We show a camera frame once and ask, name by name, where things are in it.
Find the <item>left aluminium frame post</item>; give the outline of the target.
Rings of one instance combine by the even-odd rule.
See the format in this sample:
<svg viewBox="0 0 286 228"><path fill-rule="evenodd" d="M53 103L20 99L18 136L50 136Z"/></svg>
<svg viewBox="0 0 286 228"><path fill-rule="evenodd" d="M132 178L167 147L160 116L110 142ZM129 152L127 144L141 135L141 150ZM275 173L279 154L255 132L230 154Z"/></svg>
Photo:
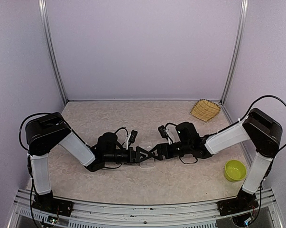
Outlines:
<svg viewBox="0 0 286 228"><path fill-rule="evenodd" d="M46 39L46 45L47 45L47 50L49 53L49 58L51 62L51 66L54 72L54 77L56 84L58 86L59 94L61 96L62 102L64 105L68 103L68 98L66 95L65 87L63 85L63 81L60 75L57 59L55 56L55 49L51 37L51 29L50 29L50 23L48 19L48 14L47 14L47 6L46 6L46 1L45 0L39 0L38 1L38 6L39 6L39 11L40 11L40 16L41 16L41 21L42 21L42 26L45 34L45 39Z"/></svg>

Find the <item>clear plastic pill organizer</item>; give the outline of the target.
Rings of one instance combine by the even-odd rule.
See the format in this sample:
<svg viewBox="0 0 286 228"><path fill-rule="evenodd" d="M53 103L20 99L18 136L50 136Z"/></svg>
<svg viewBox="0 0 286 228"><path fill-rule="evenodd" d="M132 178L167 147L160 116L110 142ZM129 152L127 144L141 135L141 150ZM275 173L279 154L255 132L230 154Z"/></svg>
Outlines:
<svg viewBox="0 0 286 228"><path fill-rule="evenodd" d="M140 147L146 151L150 151L153 148L153 146L149 143L148 144L147 143L141 144ZM151 158L141 162L139 165L142 169L152 169L155 166L155 160L154 160L154 158L151 157Z"/></svg>

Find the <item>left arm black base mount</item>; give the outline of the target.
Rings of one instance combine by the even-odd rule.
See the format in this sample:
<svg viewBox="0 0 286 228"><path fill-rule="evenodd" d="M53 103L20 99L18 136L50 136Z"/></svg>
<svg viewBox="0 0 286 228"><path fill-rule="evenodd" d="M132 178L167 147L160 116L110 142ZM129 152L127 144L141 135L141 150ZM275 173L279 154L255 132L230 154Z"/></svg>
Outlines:
<svg viewBox="0 0 286 228"><path fill-rule="evenodd" d="M32 203L34 209L66 217L71 216L73 206L72 201L54 198L52 191L44 195L35 194Z"/></svg>

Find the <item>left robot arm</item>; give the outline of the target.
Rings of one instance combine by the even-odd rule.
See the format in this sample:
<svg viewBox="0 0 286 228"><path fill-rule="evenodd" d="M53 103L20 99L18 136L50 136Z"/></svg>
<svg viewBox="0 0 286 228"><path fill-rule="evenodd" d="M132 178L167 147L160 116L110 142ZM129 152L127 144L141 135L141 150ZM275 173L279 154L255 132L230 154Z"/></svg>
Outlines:
<svg viewBox="0 0 286 228"><path fill-rule="evenodd" d="M152 157L149 151L133 149L137 131L126 136L125 143L118 141L117 132L107 132L98 138L96 145L86 143L59 112L36 113L26 117L18 135L26 134L26 143L20 143L27 151L28 171L32 189L39 204L47 211L57 207L51 189L48 156L57 146L71 154L88 171L95 172L106 167L106 163L136 164Z"/></svg>

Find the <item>front aluminium rail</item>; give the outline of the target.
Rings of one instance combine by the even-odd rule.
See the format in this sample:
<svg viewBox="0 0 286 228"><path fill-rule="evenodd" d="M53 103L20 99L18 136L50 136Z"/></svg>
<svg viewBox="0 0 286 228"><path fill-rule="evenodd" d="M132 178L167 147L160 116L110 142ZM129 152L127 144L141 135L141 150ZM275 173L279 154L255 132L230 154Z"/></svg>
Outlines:
<svg viewBox="0 0 286 228"><path fill-rule="evenodd" d="M283 228L271 189L257 194L261 208L221 215L217 200L185 204L127 205L72 199L69 216L31 209L30 191L19 189L9 212L7 228Z"/></svg>

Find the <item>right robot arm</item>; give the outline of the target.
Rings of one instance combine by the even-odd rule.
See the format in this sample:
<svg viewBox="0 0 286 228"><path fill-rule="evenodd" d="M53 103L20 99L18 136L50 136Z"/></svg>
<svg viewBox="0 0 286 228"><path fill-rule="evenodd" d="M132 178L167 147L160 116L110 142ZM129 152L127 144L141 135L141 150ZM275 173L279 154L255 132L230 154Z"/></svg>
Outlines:
<svg viewBox="0 0 286 228"><path fill-rule="evenodd" d="M179 141L157 144L152 151L157 159L171 159L192 154L197 159L207 159L244 141L252 141L256 156L241 187L241 194L234 199L236 210L243 211L252 203L252 196L265 178L273 159L279 152L282 126L257 108L242 119L215 134L200 136L193 123L183 122L175 127Z"/></svg>

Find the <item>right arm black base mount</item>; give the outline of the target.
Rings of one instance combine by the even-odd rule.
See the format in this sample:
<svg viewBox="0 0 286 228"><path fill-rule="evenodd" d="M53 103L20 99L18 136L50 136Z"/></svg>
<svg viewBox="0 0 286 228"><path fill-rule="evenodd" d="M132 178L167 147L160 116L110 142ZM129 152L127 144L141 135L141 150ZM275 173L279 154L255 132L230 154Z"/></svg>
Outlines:
<svg viewBox="0 0 286 228"><path fill-rule="evenodd" d="M249 194L240 189L236 197L220 200L217 205L220 216L227 216L257 208L259 203L255 193Z"/></svg>

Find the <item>aluminium frame post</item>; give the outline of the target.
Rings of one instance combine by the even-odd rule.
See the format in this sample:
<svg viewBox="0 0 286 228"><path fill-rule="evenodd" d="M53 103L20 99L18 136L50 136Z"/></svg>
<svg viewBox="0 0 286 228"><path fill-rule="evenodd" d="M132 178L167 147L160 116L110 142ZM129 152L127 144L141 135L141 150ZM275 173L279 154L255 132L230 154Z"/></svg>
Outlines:
<svg viewBox="0 0 286 228"><path fill-rule="evenodd" d="M58 86L59 94L61 96L62 102L64 105L68 103L68 98L66 95L65 87L63 85L63 81L60 75L57 59L55 56L55 49L51 37L51 29L50 29L50 23L48 19L48 14L47 14L47 6L46 6L46 1L45 0L39 0L38 1L38 6L39 6L39 11L40 11L40 16L41 16L41 21L42 21L42 26L45 34L45 39L46 39L46 45L47 45L47 50L49 53L49 58L51 62L51 66L54 72L54 77L56 84Z"/></svg>
<svg viewBox="0 0 286 228"><path fill-rule="evenodd" d="M236 33L236 39L235 39L235 44L234 44L234 49L233 53L231 56L231 63L229 66L228 70L228 75L226 79L226 83L223 89L223 93L221 95L220 103L222 105L225 105L227 101L227 97L231 88L232 80L234 77L234 72L236 69L236 64L238 60L238 56L240 53L240 46L241 46L241 41L242 37L244 34L244 28L245 28L245 21L246 21L246 16L247 16L247 11L248 11L248 0L242 0L241 1L241 8L240 8L240 16L239 16L239 22L238 22L238 28L237 28L237 33Z"/></svg>

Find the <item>woven bamboo tray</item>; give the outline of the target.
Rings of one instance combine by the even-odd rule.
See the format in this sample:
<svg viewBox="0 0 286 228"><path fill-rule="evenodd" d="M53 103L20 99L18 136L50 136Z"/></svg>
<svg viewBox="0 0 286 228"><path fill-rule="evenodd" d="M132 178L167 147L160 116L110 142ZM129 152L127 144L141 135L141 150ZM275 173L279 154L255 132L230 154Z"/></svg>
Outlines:
<svg viewBox="0 0 286 228"><path fill-rule="evenodd" d="M198 100L190 111L190 115L204 122L211 121L221 111L221 107L213 101L207 99Z"/></svg>

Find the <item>right aluminium frame post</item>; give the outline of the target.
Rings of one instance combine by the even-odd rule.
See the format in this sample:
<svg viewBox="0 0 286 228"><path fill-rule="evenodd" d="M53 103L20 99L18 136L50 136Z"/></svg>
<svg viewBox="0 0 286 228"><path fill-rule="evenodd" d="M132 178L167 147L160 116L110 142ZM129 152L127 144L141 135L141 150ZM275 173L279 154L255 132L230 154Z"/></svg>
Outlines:
<svg viewBox="0 0 286 228"><path fill-rule="evenodd" d="M242 0L241 1L241 8L240 8L240 16L239 16L239 22L238 22L238 28L237 28L237 33L236 33L236 39L235 39L235 44L234 44L234 49L233 53L231 56L231 63L229 66L228 70L228 75L226 79L226 83L223 89L223 93L221 95L220 103L222 105L225 105L227 101L227 97L231 88L232 80L234 77L234 72L236 69L236 64L238 60L238 56L240 53L240 46L241 46L241 41L242 37L244 34L244 28L245 28L245 21L246 21L246 16L247 16L247 11L248 11L248 0Z"/></svg>

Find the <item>lime green bowl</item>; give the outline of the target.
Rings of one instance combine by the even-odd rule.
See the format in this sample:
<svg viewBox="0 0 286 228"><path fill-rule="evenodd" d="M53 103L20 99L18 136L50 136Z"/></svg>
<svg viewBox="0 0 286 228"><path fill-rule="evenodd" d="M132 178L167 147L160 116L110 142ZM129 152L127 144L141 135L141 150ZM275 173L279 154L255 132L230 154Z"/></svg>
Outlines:
<svg viewBox="0 0 286 228"><path fill-rule="evenodd" d="M225 164L224 176L230 182L242 181L246 178L246 166L238 160L229 160Z"/></svg>

